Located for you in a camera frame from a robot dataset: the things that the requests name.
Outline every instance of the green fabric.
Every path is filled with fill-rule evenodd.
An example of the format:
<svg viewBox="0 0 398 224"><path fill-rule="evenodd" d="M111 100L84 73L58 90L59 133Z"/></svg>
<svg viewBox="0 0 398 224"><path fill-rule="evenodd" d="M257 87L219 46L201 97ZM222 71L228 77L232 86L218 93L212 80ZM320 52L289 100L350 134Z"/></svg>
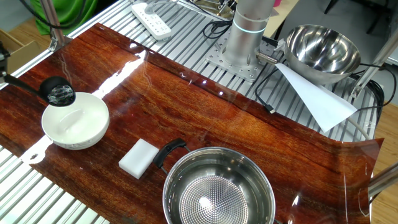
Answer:
<svg viewBox="0 0 398 224"><path fill-rule="evenodd" d="M81 9L81 5L83 3L82 0L52 0L54 4L55 11L58 15L58 20L61 25L69 24L73 21L78 15ZM97 5L98 0L86 0L85 9L83 11L82 19L80 22L72 28L63 30L63 34L67 35L70 32L74 31L77 27L81 26L87 20L89 20L94 13L95 7ZM30 3L33 9L43 18L45 18L42 6L40 5L40 0L30 0ZM44 23L40 22L36 19L36 26L39 30L40 34L47 35L50 34L50 28L46 26Z"/></svg>

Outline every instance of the white sponge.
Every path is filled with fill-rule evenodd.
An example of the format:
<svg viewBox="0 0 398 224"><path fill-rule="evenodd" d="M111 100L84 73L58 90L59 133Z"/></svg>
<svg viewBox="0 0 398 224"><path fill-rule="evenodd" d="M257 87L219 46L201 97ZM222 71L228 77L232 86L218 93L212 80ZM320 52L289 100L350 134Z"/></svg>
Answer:
<svg viewBox="0 0 398 224"><path fill-rule="evenodd" d="M127 152L127 154L119 161L119 167L139 179L141 175L151 164L159 150L146 142L139 139L137 143Z"/></svg>

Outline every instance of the white bowl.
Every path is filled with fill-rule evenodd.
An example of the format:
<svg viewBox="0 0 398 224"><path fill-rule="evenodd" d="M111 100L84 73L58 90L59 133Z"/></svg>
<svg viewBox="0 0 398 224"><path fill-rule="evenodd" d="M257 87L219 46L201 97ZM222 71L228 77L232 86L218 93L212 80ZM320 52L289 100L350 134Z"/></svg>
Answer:
<svg viewBox="0 0 398 224"><path fill-rule="evenodd" d="M44 133L58 146L79 150L101 140L109 126L109 111L103 100L90 93L76 93L70 106L49 105L42 116Z"/></svg>

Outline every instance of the cardboard box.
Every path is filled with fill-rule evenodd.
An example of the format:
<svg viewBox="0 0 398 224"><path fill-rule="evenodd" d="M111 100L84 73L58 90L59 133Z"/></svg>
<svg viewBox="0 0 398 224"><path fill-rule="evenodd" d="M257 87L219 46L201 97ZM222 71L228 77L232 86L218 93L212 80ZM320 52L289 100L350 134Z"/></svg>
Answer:
<svg viewBox="0 0 398 224"><path fill-rule="evenodd" d="M22 44L13 36L0 29L0 40L11 56L7 58L7 73L11 74L42 53L36 41L27 45Z"/></svg>

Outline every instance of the pot handle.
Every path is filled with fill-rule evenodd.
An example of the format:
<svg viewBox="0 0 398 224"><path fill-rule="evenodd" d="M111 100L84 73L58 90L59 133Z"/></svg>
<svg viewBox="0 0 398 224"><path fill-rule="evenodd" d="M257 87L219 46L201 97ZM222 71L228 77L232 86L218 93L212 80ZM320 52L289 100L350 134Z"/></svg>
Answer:
<svg viewBox="0 0 398 224"><path fill-rule="evenodd" d="M170 152L178 147L184 147L188 152L191 151L187 147L187 143L184 140L182 140L181 138L177 138L163 146L162 149L154 157L153 163L155 164L155 166L157 166L157 168L161 168L167 175L169 173L167 173L167 171L163 168L163 161L164 159L166 159L167 155Z"/></svg>

